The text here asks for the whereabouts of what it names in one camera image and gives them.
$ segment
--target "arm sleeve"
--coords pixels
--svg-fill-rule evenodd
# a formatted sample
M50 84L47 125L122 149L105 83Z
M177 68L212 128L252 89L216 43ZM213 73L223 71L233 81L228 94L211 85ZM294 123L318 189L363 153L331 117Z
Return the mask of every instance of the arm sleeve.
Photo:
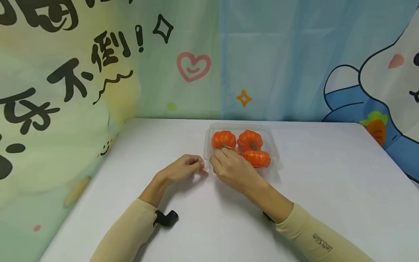
M90 262L131 262L154 231L156 208L136 199L105 234Z
M292 241L310 262L372 262L346 238L294 204L290 216L277 231Z

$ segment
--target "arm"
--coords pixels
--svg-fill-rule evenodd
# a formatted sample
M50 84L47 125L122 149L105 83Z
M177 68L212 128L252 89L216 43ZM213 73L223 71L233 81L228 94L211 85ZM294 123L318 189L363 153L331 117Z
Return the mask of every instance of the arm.
M243 157L228 150L214 152L210 159L218 178L244 194L277 224L312 262L370 262L350 241L321 223L264 181Z
M90 262L133 261L138 248L154 231L155 212L166 189L195 172L206 175L203 168L201 157L184 155L160 171L108 230Z
M289 201L268 183L247 197L277 222L277 231L292 241L309 261L372 262L349 240Z

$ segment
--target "white table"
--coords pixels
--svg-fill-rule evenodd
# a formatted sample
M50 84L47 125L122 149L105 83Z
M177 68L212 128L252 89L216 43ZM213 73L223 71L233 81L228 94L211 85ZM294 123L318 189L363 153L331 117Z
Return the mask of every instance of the white table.
M157 171L182 154L203 155L212 122L129 121L41 262L89 261ZM267 178L275 188L375 261L418 261L419 190L364 127L263 124L271 127L281 156L279 176ZM157 230L137 261L304 261L260 210L215 175L181 182L161 207L180 219L171 229Z

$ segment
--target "finger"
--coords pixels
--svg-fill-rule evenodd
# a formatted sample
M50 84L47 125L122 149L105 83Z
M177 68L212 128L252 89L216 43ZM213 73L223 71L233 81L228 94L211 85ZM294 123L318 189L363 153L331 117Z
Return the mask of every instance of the finger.
M188 169L188 175L192 175L193 173L199 173L201 169L204 167L202 166L202 163L196 162L192 165L187 166Z
M185 155L185 157L186 157L185 162L188 165L194 164L196 162L204 163L204 160L202 159L202 157L197 156L197 155Z
M205 170L202 170L202 169L199 171L199 174L203 175L203 176L208 176L208 172L206 172Z
M221 163L218 161L218 159L215 156L211 156L209 158L209 162L212 164L212 168L214 169L214 172L218 174L222 168Z
M228 157L221 150L218 149L214 151L214 156L218 159L221 165L223 165L223 163L225 163L228 160Z
M236 154L235 152L233 152L230 149L227 148L222 148L221 151L224 153L225 156L227 156L228 158L235 158L238 156L238 154Z

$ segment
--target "pumpkin stem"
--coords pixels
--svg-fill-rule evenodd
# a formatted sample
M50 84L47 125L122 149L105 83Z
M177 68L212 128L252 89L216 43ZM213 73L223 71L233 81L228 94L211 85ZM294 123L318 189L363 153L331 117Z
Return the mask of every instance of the pumpkin stem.
M254 143L250 144L250 148L254 148L254 151L258 150L258 147Z

